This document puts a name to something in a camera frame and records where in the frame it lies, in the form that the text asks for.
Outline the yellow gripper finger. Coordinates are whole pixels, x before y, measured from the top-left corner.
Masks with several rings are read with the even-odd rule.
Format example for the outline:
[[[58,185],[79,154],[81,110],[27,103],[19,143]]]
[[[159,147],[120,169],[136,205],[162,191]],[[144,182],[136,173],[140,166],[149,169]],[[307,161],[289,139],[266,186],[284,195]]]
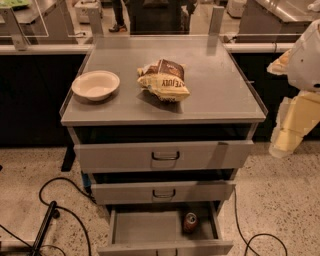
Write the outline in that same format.
[[[320,123],[320,94],[300,91],[280,103],[269,153],[276,158],[291,155],[303,138]]]
[[[274,75],[286,75],[291,51],[287,50],[279,58],[269,64],[267,72]]]

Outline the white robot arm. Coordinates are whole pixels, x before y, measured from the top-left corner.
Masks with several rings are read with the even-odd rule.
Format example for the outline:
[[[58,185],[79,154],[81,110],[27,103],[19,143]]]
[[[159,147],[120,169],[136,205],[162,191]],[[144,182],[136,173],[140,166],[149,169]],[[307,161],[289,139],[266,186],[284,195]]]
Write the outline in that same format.
[[[269,153],[277,158],[292,154],[320,122],[320,20],[313,21],[293,47],[270,63],[267,71],[286,75],[299,93],[279,105]]]

